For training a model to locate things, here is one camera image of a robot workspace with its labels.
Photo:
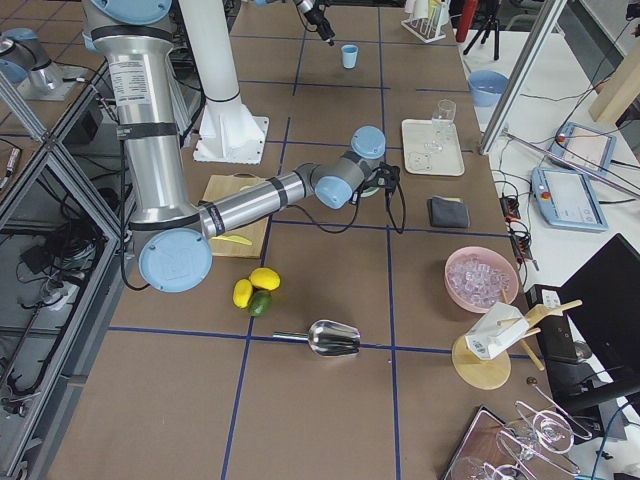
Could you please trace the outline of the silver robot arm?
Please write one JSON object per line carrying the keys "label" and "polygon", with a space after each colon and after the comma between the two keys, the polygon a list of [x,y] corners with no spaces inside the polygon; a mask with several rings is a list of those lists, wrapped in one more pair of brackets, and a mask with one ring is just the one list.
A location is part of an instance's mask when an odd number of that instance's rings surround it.
{"label": "silver robot arm", "polygon": [[269,39],[301,39],[309,34],[333,46],[336,34],[327,9],[327,1],[246,1],[233,33]]}
{"label": "silver robot arm", "polygon": [[[106,58],[113,84],[117,135],[137,202],[130,225],[148,236],[138,269],[149,286],[176,293],[195,287],[209,273],[210,238],[309,196],[330,208],[342,207],[380,168],[386,139],[376,127],[361,127],[333,164],[306,163],[214,202],[192,204],[171,100],[170,8],[167,1],[83,5],[88,34]],[[206,99],[200,149],[215,161],[258,161],[267,121],[253,116],[241,100],[222,4],[184,1],[180,10]]]}

